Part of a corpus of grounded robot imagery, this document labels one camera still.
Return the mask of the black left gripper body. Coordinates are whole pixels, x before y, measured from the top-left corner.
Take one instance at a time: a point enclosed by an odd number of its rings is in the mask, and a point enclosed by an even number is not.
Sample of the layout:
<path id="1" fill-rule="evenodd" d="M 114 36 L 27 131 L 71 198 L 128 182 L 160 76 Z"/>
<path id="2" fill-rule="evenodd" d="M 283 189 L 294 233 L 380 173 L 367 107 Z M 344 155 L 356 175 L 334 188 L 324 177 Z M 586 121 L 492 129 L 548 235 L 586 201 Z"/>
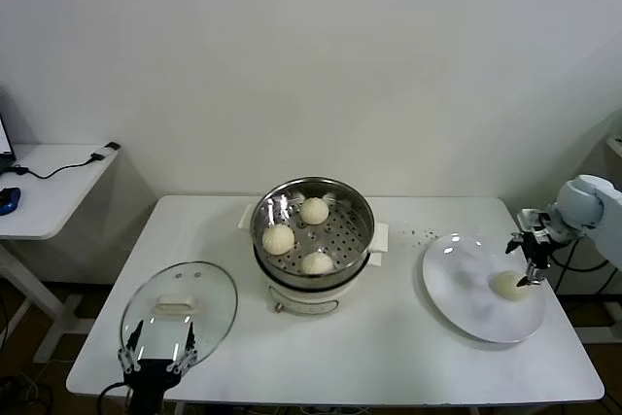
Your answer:
<path id="1" fill-rule="evenodd" d="M 165 393 L 177 386 L 182 374 L 168 367 L 173 362 L 164 359 L 143 359 L 140 369 L 130 369 L 123 374 L 123 382 L 131 390 L 129 410 L 162 410 Z"/>

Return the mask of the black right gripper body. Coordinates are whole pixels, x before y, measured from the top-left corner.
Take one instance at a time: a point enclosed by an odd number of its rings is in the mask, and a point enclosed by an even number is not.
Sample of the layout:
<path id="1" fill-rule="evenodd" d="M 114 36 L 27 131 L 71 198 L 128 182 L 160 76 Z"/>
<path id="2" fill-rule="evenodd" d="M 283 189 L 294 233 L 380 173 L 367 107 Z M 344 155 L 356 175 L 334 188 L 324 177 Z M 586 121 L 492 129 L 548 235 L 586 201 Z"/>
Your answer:
<path id="1" fill-rule="evenodd" d="M 557 243 L 550 236 L 546 227 L 522 230 L 522 250 L 531 269 L 547 269 L 549 257 L 555 251 Z"/>

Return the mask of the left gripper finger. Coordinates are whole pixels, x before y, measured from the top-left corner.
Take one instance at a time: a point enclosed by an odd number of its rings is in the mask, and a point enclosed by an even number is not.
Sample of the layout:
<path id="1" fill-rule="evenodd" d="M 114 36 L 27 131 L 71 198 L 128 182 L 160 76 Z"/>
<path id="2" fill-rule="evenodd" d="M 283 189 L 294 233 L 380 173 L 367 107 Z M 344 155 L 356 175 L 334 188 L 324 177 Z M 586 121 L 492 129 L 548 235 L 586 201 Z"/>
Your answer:
<path id="1" fill-rule="evenodd" d="M 185 322 L 183 331 L 184 333 L 174 342 L 171 363 L 166 367 L 168 372 L 187 372 L 197 363 L 193 321 Z"/>
<path id="2" fill-rule="evenodd" d="M 144 321 L 141 320 L 136 328 L 130 333 L 125 341 L 121 342 L 121 347 L 118 350 L 118 360 L 121 364 L 123 372 L 139 371 L 140 365 L 138 358 L 136 357 L 136 347 L 142 332 Z"/>

